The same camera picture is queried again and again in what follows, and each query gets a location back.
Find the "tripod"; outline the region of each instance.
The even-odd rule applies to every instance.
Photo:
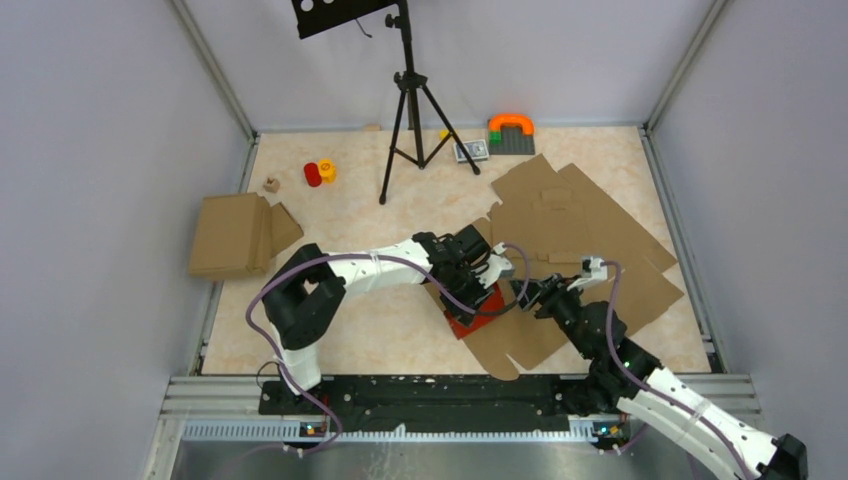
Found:
[[[398,0],[397,5],[398,16],[392,17],[391,14],[387,15],[386,26],[389,28],[400,29],[401,39],[403,40],[403,55],[406,59],[406,71],[403,72],[402,75],[400,72],[395,72],[394,76],[394,82],[400,89],[400,100],[398,101],[398,111],[397,116],[395,117],[395,128],[392,131],[392,143],[389,146],[389,159],[386,162],[386,176],[383,178],[383,190],[380,193],[380,205],[386,204],[386,191],[389,189],[389,177],[392,174],[392,162],[394,161],[396,153],[417,165],[419,169],[424,170],[427,164],[430,163],[430,160],[436,156],[445,143],[453,138],[456,140],[457,145],[459,145],[459,149],[462,151],[465,159],[468,160],[468,165],[471,166],[471,171],[473,171],[475,175],[480,175],[480,167],[474,164],[474,160],[471,159],[471,154],[468,153],[468,149],[465,148],[465,144],[459,139],[459,135],[456,134],[456,130],[454,130],[453,126],[450,124],[448,117],[445,116],[445,112],[442,111],[442,108],[439,106],[438,102],[436,102],[436,99],[433,97],[430,89],[427,88],[427,77],[415,72],[415,64],[412,60],[412,31],[409,25],[409,7],[407,6],[406,0]],[[424,145],[421,141],[421,118],[418,110],[419,88],[424,92],[424,95],[427,96],[427,99],[430,100],[430,104],[433,105],[433,109],[436,110],[436,113],[439,115],[439,118],[442,119],[442,123],[445,124],[445,128],[448,130],[448,135],[439,142],[436,149],[433,150],[426,159],[424,158]],[[415,134],[415,158],[412,158],[412,156],[397,148],[398,131],[400,130],[400,121],[403,117],[403,106],[407,96],[409,96],[409,124],[412,126]]]

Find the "flattened cardboard box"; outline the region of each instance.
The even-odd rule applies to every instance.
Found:
[[[303,237],[303,229],[282,203],[271,207],[271,257]]]
[[[204,198],[188,273],[213,281],[267,273],[270,232],[270,205],[256,193]]]
[[[683,292],[662,275],[676,260],[633,217],[592,182],[575,165],[559,174],[542,155],[524,162],[492,186],[503,201],[490,212],[491,222],[478,219],[474,226],[490,244],[515,243],[530,257],[533,278],[553,273],[579,272],[583,255],[601,255],[624,266],[616,311],[633,334],[655,320]],[[523,261],[514,253],[516,277],[524,275]],[[607,300],[612,282],[583,294],[584,303]],[[444,310],[438,291],[430,295]],[[515,297],[501,283],[504,300]],[[495,378],[514,380],[518,369],[541,364],[568,341],[553,319],[538,320],[532,313],[512,310],[463,339],[480,364]]]

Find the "black panel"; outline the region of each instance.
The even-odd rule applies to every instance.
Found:
[[[336,375],[310,392],[348,431],[392,431],[401,423],[410,432],[564,431],[569,412],[556,395],[575,382],[559,375],[512,382],[488,375]],[[262,392],[268,400],[260,401],[261,415],[323,414],[282,382],[265,382]]]
[[[324,0],[311,0],[312,8],[306,12],[301,7],[302,0],[292,0],[294,13],[297,15],[297,31],[300,38],[307,38],[350,22],[359,17],[376,12],[397,3],[397,0],[334,0],[326,3]]]

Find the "beige floor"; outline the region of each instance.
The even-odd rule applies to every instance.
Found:
[[[461,130],[468,140],[484,130]],[[395,243],[418,231],[453,232],[483,216],[497,200],[489,183],[529,157],[493,157],[475,176],[443,149],[426,170],[396,157],[385,206],[377,203],[391,132],[266,134],[262,136],[248,191],[282,201],[303,226],[304,238],[277,257],[277,265],[303,243],[324,251],[364,250]],[[425,150],[438,143],[437,131],[425,131]],[[576,163],[669,251],[674,251],[638,132],[633,127],[541,128],[536,149],[555,169]],[[412,151],[412,135],[402,132],[399,146]],[[310,188],[304,163],[331,158],[335,183]],[[261,190],[266,177],[282,183],[276,194]],[[675,266],[666,278],[684,292]],[[266,278],[224,283],[207,349],[203,373],[253,374],[271,357],[265,341],[250,330],[244,311]],[[264,311],[254,318],[267,325]],[[634,339],[677,372],[709,371],[701,336],[684,296]],[[485,373],[460,341],[423,288],[401,286],[346,299],[319,342],[322,372],[335,374]],[[566,345],[533,370],[580,373],[587,364]]]

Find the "white wall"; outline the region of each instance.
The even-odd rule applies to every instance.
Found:
[[[810,478],[845,477],[848,3],[732,2],[658,132],[718,334]]]
[[[638,123],[711,0],[409,0],[416,69],[451,121],[518,111],[542,124]],[[189,0],[260,130],[389,127],[403,70],[386,14],[301,41],[290,0]],[[422,122],[438,122],[433,110]]]
[[[140,475],[245,155],[165,1],[0,2],[0,477]]]

